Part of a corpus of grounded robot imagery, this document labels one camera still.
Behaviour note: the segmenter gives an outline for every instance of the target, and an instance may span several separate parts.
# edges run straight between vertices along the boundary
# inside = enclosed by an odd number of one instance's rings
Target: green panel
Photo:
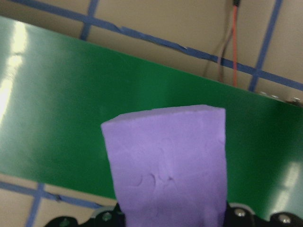
[[[114,198],[100,124],[226,108],[228,200],[303,217],[303,109],[0,17],[0,171]]]

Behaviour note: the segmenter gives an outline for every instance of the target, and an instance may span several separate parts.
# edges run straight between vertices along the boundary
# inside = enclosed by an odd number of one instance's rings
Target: screw
[[[102,220],[103,221],[109,221],[110,219],[112,219],[112,215],[109,212],[106,212],[102,215]]]
[[[280,214],[279,221],[281,221],[282,223],[290,223],[291,219],[286,214]]]
[[[69,225],[70,221],[65,218],[62,222],[60,222],[59,227],[68,227]]]
[[[235,209],[235,215],[238,217],[244,217],[246,215],[246,212],[240,208]]]

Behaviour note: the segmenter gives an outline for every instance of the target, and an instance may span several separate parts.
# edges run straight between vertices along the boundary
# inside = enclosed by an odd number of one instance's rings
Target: cable
[[[233,24],[232,24],[232,49],[233,49],[233,80],[234,87],[237,86],[237,11],[238,6],[233,6]]]
[[[230,42],[230,40],[232,39],[232,28],[231,28],[231,31],[225,41],[225,43],[223,44],[223,47],[222,47],[222,50],[220,51],[220,54],[218,56],[218,60],[217,60],[217,63],[218,63],[218,72],[219,72],[219,82],[221,83],[224,83],[224,78],[223,78],[223,66],[222,66],[222,58],[224,57],[225,55],[225,51],[226,51],[226,48]]]

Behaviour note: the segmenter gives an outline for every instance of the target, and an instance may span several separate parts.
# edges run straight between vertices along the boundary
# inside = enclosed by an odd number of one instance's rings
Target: purple foam
[[[207,105],[126,113],[101,125],[127,227],[221,227],[225,110]]]

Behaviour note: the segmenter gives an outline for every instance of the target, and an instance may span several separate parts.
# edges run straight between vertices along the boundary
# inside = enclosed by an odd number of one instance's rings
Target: blue tape
[[[21,193],[21,194],[25,194],[25,195],[32,195],[32,196],[34,196],[36,193],[35,189],[26,188],[26,187],[14,185],[11,183],[6,183],[6,182],[0,182],[0,188],[9,190],[12,192],[17,192],[17,193]]]
[[[52,14],[56,14],[62,17],[66,17],[73,20],[83,21],[84,23],[88,23],[87,16],[81,13],[76,13],[67,9],[62,9],[57,6],[53,6],[50,4],[46,4],[43,2],[39,2],[36,0],[10,0],[12,2],[20,3],[35,9],[39,9],[45,12],[49,12]]]
[[[68,204],[72,204],[72,205],[76,205],[76,206],[80,206],[80,207],[91,208],[91,209],[98,209],[98,208],[102,207],[101,205],[94,203],[94,202],[77,199],[77,198],[73,198],[73,197],[65,196],[65,195],[55,195],[55,194],[51,194],[48,192],[44,192],[43,197],[46,199],[49,199],[49,200],[56,200],[58,202],[62,201],[62,202],[66,202]]]
[[[100,27],[100,28],[103,28],[103,29],[106,29],[106,30],[109,30],[112,32],[116,32],[116,33],[119,33],[122,35],[127,35],[127,36],[130,36],[133,38],[153,42],[155,44],[166,46],[168,48],[172,48],[174,50],[180,51],[182,53],[185,53],[187,55],[190,55],[190,56],[193,56],[196,58],[205,59],[205,60],[209,60],[209,61],[213,61],[213,62],[217,62],[217,59],[218,59],[217,56],[214,56],[214,55],[211,55],[211,54],[208,54],[208,53],[205,53],[205,52],[193,49],[193,48],[183,47],[177,43],[170,42],[170,41],[167,41],[167,40],[164,40],[161,38],[157,38],[157,37],[154,37],[151,35],[147,35],[147,34],[138,32],[136,30],[132,30],[127,27],[119,28],[115,24],[110,23],[108,21],[100,20],[100,19],[94,18],[93,16],[86,16],[86,15],[82,15],[80,13],[75,13],[70,10],[55,7],[55,6],[46,4],[46,3],[38,2],[36,0],[10,0],[10,1],[24,4],[24,5],[36,8],[36,9],[40,9],[40,10],[43,10],[43,11],[46,11],[49,13],[53,13],[53,14],[62,16],[62,17],[67,17],[70,19],[82,21],[85,24],[97,26],[97,27]],[[277,75],[274,75],[271,73],[263,72],[261,70],[281,4],[282,4],[282,0],[276,0],[276,4],[275,4],[275,7],[274,7],[274,10],[273,10],[273,13],[272,13],[269,25],[268,25],[267,33],[265,35],[265,39],[264,39],[264,42],[263,42],[263,45],[262,45],[262,48],[261,48],[261,51],[259,54],[256,69],[253,67],[247,66],[247,65],[240,64],[240,63],[237,64],[238,71],[245,72],[245,73],[251,74],[253,76],[251,83],[250,83],[250,88],[249,88],[250,91],[255,90],[259,77],[271,80],[276,83],[280,83],[285,86],[291,85],[292,88],[295,88],[298,90],[303,90],[303,84],[301,84],[299,82],[289,80],[289,79],[286,79],[286,78],[283,78],[283,77],[280,77],[280,76],[277,76]],[[92,5],[92,7],[91,7],[91,9],[89,9],[89,13],[93,13],[93,10],[96,9],[97,0],[96,1],[92,0],[91,5]],[[83,31],[82,31],[83,35],[81,35],[81,37],[80,37],[81,39],[87,38],[87,35],[89,33],[89,27],[83,28]],[[227,60],[227,59],[222,59],[222,65],[225,67],[231,68],[231,69],[233,68],[232,61]]]
[[[259,57],[258,57],[258,61],[257,61],[257,65],[256,65],[256,72],[255,72],[255,74],[253,74],[253,77],[250,81],[249,91],[254,92],[255,89],[256,89],[256,86],[257,86],[257,83],[258,83],[258,78],[259,78],[259,75],[260,75],[260,71],[263,67],[263,63],[264,63],[264,60],[265,60],[265,57],[266,57],[266,54],[267,54],[267,51],[268,51],[268,47],[269,47],[271,37],[272,37],[274,29],[275,29],[275,24],[276,24],[278,15],[279,15],[279,11],[281,9],[282,2],[283,2],[283,0],[276,0],[273,12],[272,12],[271,17],[270,17],[269,24],[268,24],[268,27],[267,27],[267,31],[266,31],[266,34],[265,34],[265,37],[264,37],[262,48],[261,48],[261,51],[260,51],[260,54],[259,54]]]
[[[91,0],[89,4],[89,9],[88,9],[88,16],[89,17],[94,17],[97,6],[98,6],[99,0]],[[90,31],[91,24],[89,23],[84,23],[80,39],[86,41],[87,37],[89,36],[89,31]]]
[[[43,183],[39,183],[38,184],[38,188],[37,191],[34,195],[34,201],[33,201],[33,205],[29,214],[29,217],[27,219],[27,223],[26,223],[26,227],[32,227],[34,226],[34,222],[35,222],[35,218],[39,209],[39,205],[40,205],[40,201],[41,201],[41,197],[43,195],[44,192],[44,184]]]
[[[297,81],[293,81],[291,79],[287,79],[285,77],[281,77],[281,76],[278,76],[278,75],[275,75],[275,74],[272,74],[269,72],[264,72],[264,71],[260,71],[258,76],[260,78],[271,80],[278,84],[282,84],[282,85],[303,91],[303,84],[301,84]]]

